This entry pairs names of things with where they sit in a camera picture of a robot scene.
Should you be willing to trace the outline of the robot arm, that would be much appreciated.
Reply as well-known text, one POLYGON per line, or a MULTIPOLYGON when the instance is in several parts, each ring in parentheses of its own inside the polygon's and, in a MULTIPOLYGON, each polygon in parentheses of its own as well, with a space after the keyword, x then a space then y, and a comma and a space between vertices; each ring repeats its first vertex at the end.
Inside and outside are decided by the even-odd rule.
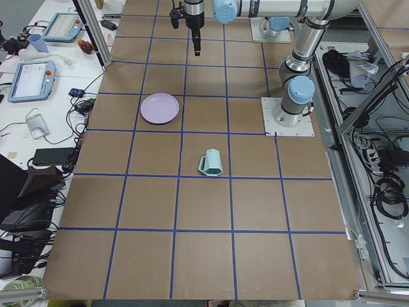
POLYGON ((292 53, 282 62, 279 75, 283 98, 272 115, 276 123, 293 128, 303 117, 306 105, 313 99, 315 85, 308 77, 314 52, 330 21, 346 16, 358 1, 212 1, 213 17, 220 24, 229 24, 237 17, 304 18, 300 36, 292 53))

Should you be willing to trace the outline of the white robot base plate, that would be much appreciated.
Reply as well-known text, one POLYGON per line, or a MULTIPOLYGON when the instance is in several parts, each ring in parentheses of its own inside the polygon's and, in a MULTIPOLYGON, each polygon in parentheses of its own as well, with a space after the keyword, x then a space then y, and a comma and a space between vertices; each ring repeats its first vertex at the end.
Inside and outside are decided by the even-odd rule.
POLYGON ((301 114, 291 115, 281 108, 282 98, 262 97, 261 108, 266 136, 314 137, 311 116, 304 107, 301 114))

